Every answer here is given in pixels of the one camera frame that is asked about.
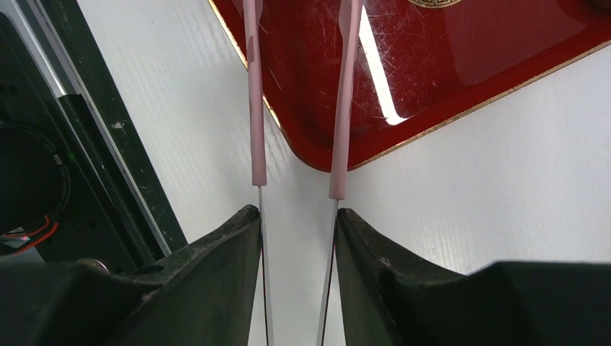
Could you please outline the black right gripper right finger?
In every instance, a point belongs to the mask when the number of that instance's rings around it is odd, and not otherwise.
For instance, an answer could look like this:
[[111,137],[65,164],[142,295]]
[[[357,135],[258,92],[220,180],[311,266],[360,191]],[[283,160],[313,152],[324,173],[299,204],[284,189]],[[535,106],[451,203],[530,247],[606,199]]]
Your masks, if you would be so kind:
[[347,208],[336,262],[348,345],[610,343],[608,264],[495,262],[462,275]]

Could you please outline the pink silicone tongs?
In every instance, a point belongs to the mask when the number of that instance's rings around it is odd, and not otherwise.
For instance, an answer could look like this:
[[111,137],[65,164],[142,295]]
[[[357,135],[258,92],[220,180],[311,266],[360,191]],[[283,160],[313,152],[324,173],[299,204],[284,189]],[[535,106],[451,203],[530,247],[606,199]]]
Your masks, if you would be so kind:
[[[259,22],[262,16],[261,1],[243,1],[244,32],[246,39],[246,67],[249,90],[249,123],[251,153],[251,183],[257,187],[258,196],[267,185],[267,162],[264,140],[264,95],[262,88],[262,60],[260,54]],[[326,255],[326,274],[321,295],[316,344],[323,345],[326,336],[326,321],[329,309],[329,294],[334,266],[336,220],[339,203],[347,192],[347,164],[349,160],[349,137],[351,107],[354,90],[354,70],[362,14],[362,1],[342,1],[338,26],[342,36],[342,64],[336,98],[334,141],[331,158],[329,197],[333,200],[331,209],[331,230]]]

